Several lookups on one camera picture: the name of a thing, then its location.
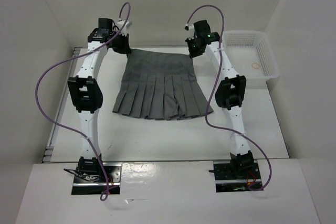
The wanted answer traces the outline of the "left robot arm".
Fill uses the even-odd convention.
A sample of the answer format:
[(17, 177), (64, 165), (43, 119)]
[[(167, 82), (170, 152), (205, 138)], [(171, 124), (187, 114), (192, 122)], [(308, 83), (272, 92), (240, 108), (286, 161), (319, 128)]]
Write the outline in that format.
[(87, 54), (82, 66), (67, 82), (72, 104), (79, 115), (80, 132), (83, 134), (77, 175), (88, 177), (93, 182), (104, 178), (98, 143), (98, 114), (103, 104), (103, 94), (97, 81), (98, 73), (108, 49), (120, 54), (131, 52), (128, 34), (130, 24), (128, 20), (121, 18), (117, 23), (108, 18), (99, 18), (98, 27), (88, 36)]

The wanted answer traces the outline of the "grey pleated skirt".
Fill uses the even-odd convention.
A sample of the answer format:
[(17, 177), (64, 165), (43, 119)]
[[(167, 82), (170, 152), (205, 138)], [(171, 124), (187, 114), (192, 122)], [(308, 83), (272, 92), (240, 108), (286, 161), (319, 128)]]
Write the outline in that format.
[(132, 49), (112, 110), (137, 119), (183, 120), (213, 113), (185, 54)]

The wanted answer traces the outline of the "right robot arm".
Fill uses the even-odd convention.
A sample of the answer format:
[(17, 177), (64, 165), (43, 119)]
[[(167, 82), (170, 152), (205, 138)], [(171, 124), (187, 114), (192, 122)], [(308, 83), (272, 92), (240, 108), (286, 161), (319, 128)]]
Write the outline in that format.
[(185, 40), (192, 58), (206, 54), (214, 67), (220, 69), (215, 101), (230, 119), (233, 131), (230, 137), (230, 173), (242, 178), (252, 168), (253, 154), (248, 141), (243, 137), (245, 128), (242, 118), (242, 105), (246, 90), (246, 78), (240, 75), (229, 60), (220, 35), (211, 32), (206, 20), (186, 24), (188, 38)]

